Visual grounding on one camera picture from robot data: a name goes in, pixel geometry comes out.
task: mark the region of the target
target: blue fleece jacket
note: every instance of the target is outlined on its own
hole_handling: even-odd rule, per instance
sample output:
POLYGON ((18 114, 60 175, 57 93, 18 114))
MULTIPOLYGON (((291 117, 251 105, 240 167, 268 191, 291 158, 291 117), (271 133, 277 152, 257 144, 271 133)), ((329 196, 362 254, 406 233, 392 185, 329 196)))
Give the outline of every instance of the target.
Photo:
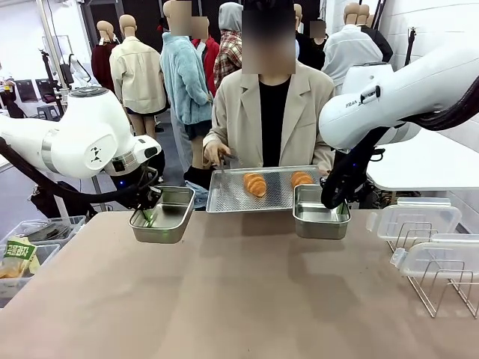
POLYGON ((163 34, 161 65, 166 92, 178 119, 184 125, 211 120, 203 64, 187 36, 163 34))

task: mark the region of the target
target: beige blazer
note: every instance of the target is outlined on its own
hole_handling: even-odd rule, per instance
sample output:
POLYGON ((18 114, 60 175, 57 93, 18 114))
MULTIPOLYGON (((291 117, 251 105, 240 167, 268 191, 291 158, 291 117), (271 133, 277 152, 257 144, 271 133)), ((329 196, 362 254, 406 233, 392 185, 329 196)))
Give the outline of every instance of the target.
POLYGON ((127 108, 152 114, 166 106, 159 53, 134 36, 112 50, 110 56, 115 94, 127 108))
MULTIPOLYGON (((318 164, 332 168, 334 153, 321 138, 321 109, 335 95, 333 81, 324 73, 296 62, 284 109, 280 166, 318 164)), ((245 167, 263 167, 260 89, 257 75, 241 70, 226 76, 213 103, 213 128, 204 145, 220 140, 238 155, 245 167)))

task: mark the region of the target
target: gray pants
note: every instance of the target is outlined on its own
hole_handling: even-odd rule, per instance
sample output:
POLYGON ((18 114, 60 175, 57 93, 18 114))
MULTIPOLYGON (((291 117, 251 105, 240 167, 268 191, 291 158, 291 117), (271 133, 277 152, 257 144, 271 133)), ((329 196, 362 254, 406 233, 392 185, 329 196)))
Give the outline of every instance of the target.
POLYGON ((177 145, 183 172, 187 172, 193 163, 192 144, 188 139, 185 126, 177 119, 173 106, 170 108, 171 126, 173 127, 174 142, 177 145))

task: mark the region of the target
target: plaid shirt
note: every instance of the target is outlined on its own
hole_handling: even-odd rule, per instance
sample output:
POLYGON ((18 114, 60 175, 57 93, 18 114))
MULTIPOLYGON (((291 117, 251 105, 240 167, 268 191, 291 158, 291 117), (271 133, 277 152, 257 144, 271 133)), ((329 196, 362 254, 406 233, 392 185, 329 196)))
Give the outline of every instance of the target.
POLYGON ((241 33, 222 30, 219 54, 213 68, 216 90, 226 75, 239 69, 241 69, 241 33))

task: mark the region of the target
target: snack bag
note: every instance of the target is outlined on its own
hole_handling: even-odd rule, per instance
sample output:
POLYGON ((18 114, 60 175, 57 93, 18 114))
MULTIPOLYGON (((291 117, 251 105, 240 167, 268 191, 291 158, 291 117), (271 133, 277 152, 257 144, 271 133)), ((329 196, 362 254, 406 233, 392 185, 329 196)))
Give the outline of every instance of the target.
POLYGON ((35 252, 37 247, 32 245, 27 237, 11 237, 7 241, 4 258, 0 264, 1 278, 21 278, 26 269, 35 274, 40 264, 35 252))

